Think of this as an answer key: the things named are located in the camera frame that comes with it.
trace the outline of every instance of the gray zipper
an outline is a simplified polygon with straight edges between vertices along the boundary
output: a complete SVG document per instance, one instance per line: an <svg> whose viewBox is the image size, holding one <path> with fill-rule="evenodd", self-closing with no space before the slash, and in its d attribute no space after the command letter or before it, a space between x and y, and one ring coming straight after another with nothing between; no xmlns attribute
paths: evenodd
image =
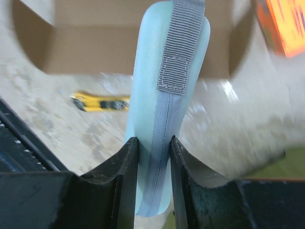
<svg viewBox="0 0 305 229"><path fill-rule="evenodd" d="M174 0L169 31L157 83L150 163L137 215L155 216L159 211L171 139L179 133L177 115L185 94L190 63L204 18L204 0Z"/></svg>

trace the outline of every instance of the cardboard box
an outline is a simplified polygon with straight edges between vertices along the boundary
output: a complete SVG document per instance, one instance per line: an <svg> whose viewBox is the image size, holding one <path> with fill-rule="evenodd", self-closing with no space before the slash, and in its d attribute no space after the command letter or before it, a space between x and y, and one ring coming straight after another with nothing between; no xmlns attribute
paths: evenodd
<svg viewBox="0 0 305 229"><path fill-rule="evenodd" d="M145 11L160 0L54 0L54 26L12 0L16 37L29 60L50 74L132 74ZM233 0L206 0L211 38L199 77L227 79Z"/></svg>
<svg viewBox="0 0 305 229"><path fill-rule="evenodd" d="M256 12L272 51L292 57L305 51L305 1L257 0Z"/></svg>

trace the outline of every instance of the brown box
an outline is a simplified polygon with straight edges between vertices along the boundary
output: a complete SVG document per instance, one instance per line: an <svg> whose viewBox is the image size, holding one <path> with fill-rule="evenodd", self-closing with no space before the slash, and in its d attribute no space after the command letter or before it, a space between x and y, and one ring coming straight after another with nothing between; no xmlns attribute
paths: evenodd
<svg viewBox="0 0 305 229"><path fill-rule="evenodd" d="M54 0L54 26L12 0L17 39L50 74L132 74L139 27L158 0ZM200 78L228 78L231 1L206 0L211 39Z"/></svg>

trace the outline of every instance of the yellow and black tool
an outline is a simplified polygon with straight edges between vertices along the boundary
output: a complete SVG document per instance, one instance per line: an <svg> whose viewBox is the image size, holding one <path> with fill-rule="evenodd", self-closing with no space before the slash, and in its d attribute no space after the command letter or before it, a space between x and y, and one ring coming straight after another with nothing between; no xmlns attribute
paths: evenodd
<svg viewBox="0 0 305 229"><path fill-rule="evenodd" d="M76 92L71 98L82 111L128 111L129 96L98 96L86 92Z"/></svg>

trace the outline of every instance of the gray strap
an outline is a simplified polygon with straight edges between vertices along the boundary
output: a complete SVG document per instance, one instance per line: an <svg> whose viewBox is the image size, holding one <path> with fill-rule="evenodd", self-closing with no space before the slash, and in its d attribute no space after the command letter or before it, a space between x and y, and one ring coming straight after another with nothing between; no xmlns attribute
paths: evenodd
<svg viewBox="0 0 305 229"><path fill-rule="evenodd" d="M157 83L158 90L181 95L185 93L204 10L204 0L174 0Z"/></svg>
<svg viewBox="0 0 305 229"><path fill-rule="evenodd" d="M159 210L171 138L179 134L181 127L181 123L177 123L176 113L180 111L185 93L204 9L204 0L174 0L157 83L159 92L151 157L143 199L137 213L140 216L155 216Z"/></svg>

